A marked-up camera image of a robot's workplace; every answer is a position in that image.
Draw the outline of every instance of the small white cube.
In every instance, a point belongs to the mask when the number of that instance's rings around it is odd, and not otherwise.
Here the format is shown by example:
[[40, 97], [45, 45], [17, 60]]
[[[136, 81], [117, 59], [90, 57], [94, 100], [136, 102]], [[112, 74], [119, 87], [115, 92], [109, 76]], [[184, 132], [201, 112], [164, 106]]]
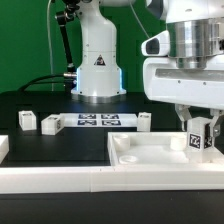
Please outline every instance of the small white cube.
[[150, 132], [151, 117], [152, 115], [150, 113], [139, 113], [137, 120], [137, 131]]
[[65, 125], [65, 119], [61, 115], [52, 114], [41, 121], [41, 129], [43, 135], [56, 135]]
[[188, 120], [188, 147], [195, 151], [203, 151], [204, 149], [214, 146], [214, 139], [207, 133], [210, 123], [211, 119], [203, 117], [196, 117]]
[[19, 111], [19, 125], [23, 131], [36, 130], [36, 116], [32, 111]]

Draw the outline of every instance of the warning label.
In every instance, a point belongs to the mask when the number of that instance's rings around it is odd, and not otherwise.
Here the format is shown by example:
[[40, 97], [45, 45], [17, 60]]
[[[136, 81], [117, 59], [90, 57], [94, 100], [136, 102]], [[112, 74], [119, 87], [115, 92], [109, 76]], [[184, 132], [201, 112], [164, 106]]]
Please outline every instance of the warning label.
[[96, 60], [96, 62], [95, 62], [94, 65], [100, 65], [100, 66], [105, 66], [105, 65], [106, 65], [105, 62], [104, 62], [104, 60], [103, 60], [102, 55], [100, 55], [100, 56], [97, 58], [97, 60]]

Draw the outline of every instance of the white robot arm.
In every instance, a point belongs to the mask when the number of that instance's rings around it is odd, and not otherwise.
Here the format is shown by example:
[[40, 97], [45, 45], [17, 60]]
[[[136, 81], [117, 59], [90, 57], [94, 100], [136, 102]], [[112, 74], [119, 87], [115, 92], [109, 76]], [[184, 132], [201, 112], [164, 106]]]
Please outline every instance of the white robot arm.
[[83, 61], [77, 69], [74, 99], [92, 103], [108, 103], [124, 96], [121, 69], [116, 63], [117, 32], [104, 18], [100, 6], [125, 6], [135, 0], [81, 1], [76, 15], [80, 19], [83, 39]]
[[182, 122], [191, 119], [190, 106], [211, 109], [209, 136], [218, 136], [224, 119], [223, 0], [146, 0], [146, 5], [167, 25], [142, 44], [142, 53], [150, 56], [143, 66], [147, 97], [176, 104]]

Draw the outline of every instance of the black tabletop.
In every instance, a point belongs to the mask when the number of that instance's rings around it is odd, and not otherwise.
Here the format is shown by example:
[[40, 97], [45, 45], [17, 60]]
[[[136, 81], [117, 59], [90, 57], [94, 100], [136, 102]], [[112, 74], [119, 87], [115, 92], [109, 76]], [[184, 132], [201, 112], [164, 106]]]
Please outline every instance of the black tabletop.
[[[4, 160], [3, 167], [86, 166], [88, 164], [109, 166], [105, 146], [108, 131], [136, 131], [135, 128], [94, 130], [66, 128], [56, 136], [42, 136], [40, 121], [53, 113], [135, 113], [137, 115], [139, 112], [149, 112], [152, 113], [152, 131], [181, 130], [174, 105], [151, 102], [143, 93], [129, 93], [123, 102], [91, 105], [74, 102], [69, 95], [62, 92], [7, 92], [0, 94], [0, 103], [0, 134], [8, 134], [10, 139], [10, 153]], [[32, 110], [37, 115], [37, 131], [26, 134], [21, 131], [18, 125], [18, 111], [21, 110]], [[197, 108], [193, 108], [192, 113], [195, 116], [208, 116], [207, 110]], [[217, 140], [222, 146], [223, 138]], [[63, 145], [65, 142], [64, 151], [59, 150], [61, 147], [55, 146]], [[89, 147], [87, 142], [98, 145]], [[76, 150], [81, 146], [83, 150], [80, 154]], [[4, 224], [221, 224], [224, 222], [224, 191], [0, 195], [0, 208], [0, 223]]]

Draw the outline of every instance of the green backdrop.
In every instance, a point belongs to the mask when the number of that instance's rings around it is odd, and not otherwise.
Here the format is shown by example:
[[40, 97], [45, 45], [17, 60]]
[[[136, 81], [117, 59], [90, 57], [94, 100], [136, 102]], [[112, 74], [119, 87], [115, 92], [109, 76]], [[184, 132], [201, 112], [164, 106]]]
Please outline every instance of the green backdrop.
[[[50, 74], [47, 40], [48, 0], [1, 0], [0, 2], [0, 92], [17, 90], [28, 81]], [[145, 0], [136, 0], [136, 13], [149, 36], [164, 29], [145, 9]], [[65, 55], [55, 13], [64, 5], [56, 0], [51, 5], [51, 33], [54, 73], [66, 71]], [[130, 7], [101, 8], [118, 30], [117, 63], [124, 74], [124, 88], [129, 92], [143, 91], [141, 43], [147, 38], [139, 27]], [[78, 19], [67, 26], [75, 65], [81, 64], [82, 35]], [[51, 86], [34, 86], [30, 90], [51, 90]]]

